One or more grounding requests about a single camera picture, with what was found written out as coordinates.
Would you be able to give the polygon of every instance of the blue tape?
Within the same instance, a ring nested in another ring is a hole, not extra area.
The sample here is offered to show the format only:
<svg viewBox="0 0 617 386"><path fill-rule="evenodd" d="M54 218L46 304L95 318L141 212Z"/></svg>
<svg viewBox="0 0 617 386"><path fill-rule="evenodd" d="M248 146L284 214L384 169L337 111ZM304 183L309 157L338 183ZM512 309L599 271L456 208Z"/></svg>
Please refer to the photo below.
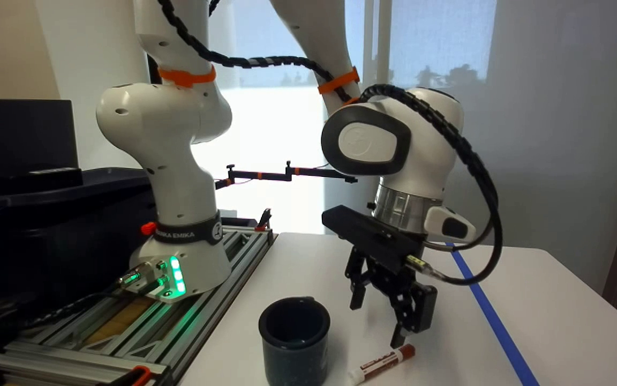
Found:
<svg viewBox="0 0 617 386"><path fill-rule="evenodd" d="M455 261L456 261L460 275L462 275L464 279L474 277L472 271L467 269L462 256L460 256L459 251L451 251L451 256L455 256ZM487 299L487 294L482 292L482 288L475 286L475 284L470 286L470 288L472 288L472 292L474 292L474 297L475 297L475 300L478 300L478 304L479 304L479 309L482 309L488 326L493 329L493 333L494 333L494 336L496 336L496 342L499 342L499 346L501 346L507 363L513 368L521 385L523 385L523 386L537 386L537 385L540 385L537 377L531 373L531 369L528 369L528 364L525 363L521 350L517 348L513 340L510 336L510 333L507 333L506 326L501 324L501 318L496 316L494 307L490 304L490 300Z"/></svg>

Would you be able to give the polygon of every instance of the dark mug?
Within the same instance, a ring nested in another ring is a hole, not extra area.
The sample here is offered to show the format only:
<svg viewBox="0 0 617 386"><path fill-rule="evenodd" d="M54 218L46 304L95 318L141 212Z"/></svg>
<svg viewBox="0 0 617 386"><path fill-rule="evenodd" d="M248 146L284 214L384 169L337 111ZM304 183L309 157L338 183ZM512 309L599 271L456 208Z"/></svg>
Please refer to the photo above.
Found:
<svg viewBox="0 0 617 386"><path fill-rule="evenodd" d="M327 375L330 316L315 299L283 299L259 318L270 386L320 386Z"/></svg>

